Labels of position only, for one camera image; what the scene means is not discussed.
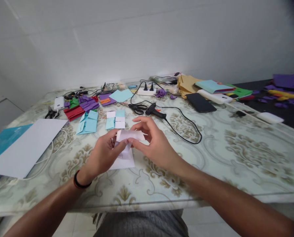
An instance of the white wall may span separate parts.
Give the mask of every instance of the white wall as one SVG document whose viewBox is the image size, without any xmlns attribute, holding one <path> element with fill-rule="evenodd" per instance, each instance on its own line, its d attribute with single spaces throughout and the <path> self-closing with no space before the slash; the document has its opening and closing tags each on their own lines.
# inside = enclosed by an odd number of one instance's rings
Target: white wall
<svg viewBox="0 0 294 237">
<path fill-rule="evenodd" d="M 285 0 L 0 0 L 0 72 L 46 92 L 182 71 L 246 82 L 294 73 Z"/>
</svg>

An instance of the patterned tablecloth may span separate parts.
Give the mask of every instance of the patterned tablecloth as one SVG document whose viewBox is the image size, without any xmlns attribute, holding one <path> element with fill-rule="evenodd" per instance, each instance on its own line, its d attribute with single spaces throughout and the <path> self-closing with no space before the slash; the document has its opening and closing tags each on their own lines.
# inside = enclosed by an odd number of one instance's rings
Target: patterned tablecloth
<svg viewBox="0 0 294 237">
<path fill-rule="evenodd" d="M 43 103 L 53 102 L 56 96 L 64 93 L 48 93 L 8 127 L 31 124 L 43 118 L 49 105 Z M 133 102 L 144 99 L 145 96 L 136 95 Z M 225 105 L 216 105 L 218 110 L 215 112 L 199 114 L 180 97 L 176 100 L 171 100 L 169 96 L 147 99 L 157 102 L 159 106 L 179 107 L 198 126 L 203 140 L 198 145 L 192 145 L 180 139 L 165 121 L 154 118 L 184 160 L 263 202 L 294 202 L 294 129 L 276 125 L 292 135 L 289 137 L 249 116 L 232 118 L 236 110 Z M 233 105 L 248 108 L 237 102 Z M 106 111 L 117 109 L 125 109 L 126 129 L 129 129 L 134 124 L 132 119 L 137 116 L 130 108 L 119 103 L 100 106 L 97 132 L 76 135 L 79 119 L 66 124 L 67 141 L 36 178 L 16 181 L 2 177 L 0 216 L 29 210 L 73 177 L 86 162 L 96 140 L 107 132 L 106 119 L 102 117 L 106 116 Z M 177 132 L 191 141 L 198 140 L 199 134 L 177 109 L 167 108 L 161 112 L 167 114 Z M 63 111 L 60 111 L 59 119 L 66 119 Z M 59 132 L 54 139 L 53 152 L 62 145 L 65 137 L 64 132 Z M 41 159 L 47 158 L 50 152 L 51 145 Z M 133 154 L 134 168 L 111 170 L 95 178 L 71 212 L 177 209 L 207 205 L 179 177 L 157 167 L 138 150 L 133 149 Z M 28 177 L 42 166 L 43 163 L 35 165 Z"/>
</svg>

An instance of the floor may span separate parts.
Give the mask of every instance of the floor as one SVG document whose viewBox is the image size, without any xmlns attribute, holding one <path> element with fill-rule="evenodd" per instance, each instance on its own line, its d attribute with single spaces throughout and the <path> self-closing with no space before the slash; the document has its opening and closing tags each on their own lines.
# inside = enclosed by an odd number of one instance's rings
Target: floor
<svg viewBox="0 0 294 237">
<path fill-rule="evenodd" d="M 0 237 L 20 218 L 21 216 L 5 217 L 0 224 Z M 189 228 L 189 236 L 239 236 L 227 225 L 223 219 L 211 207 L 200 209 L 185 209 L 182 215 L 183 220 Z M 92 237 L 95 233 L 95 226 L 92 218 L 81 213 L 67 213 L 54 237 Z"/>
</svg>

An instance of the forearm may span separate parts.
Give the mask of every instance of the forearm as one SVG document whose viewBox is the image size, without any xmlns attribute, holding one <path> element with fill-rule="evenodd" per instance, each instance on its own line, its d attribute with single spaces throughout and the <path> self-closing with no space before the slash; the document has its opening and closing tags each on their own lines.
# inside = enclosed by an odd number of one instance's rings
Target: forearm
<svg viewBox="0 0 294 237">
<path fill-rule="evenodd" d="M 185 161 L 175 172 L 241 236 L 294 236 L 294 222 Z"/>
<path fill-rule="evenodd" d="M 52 236 L 83 190 L 70 179 L 19 219 L 6 233 L 12 236 Z"/>
</svg>

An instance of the red bracelet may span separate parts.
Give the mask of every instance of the red bracelet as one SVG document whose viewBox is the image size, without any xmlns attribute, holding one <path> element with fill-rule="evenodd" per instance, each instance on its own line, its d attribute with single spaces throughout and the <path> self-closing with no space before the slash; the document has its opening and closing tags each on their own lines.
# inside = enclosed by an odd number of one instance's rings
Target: red bracelet
<svg viewBox="0 0 294 237">
<path fill-rule="evenodd" d="M 79 188 L 79 189 L 86 189 L 88 188 L 92 182 L 90 182 L 88 185 L 81 185 L 78 183 L 77 181 L 77 174 L 79 173 L 80 170 L 78 170 L 75 175 L 74 175 L 74 179 L 73 179 L 73 184 L 75 185 L 76 188 Z"/>
</svg>

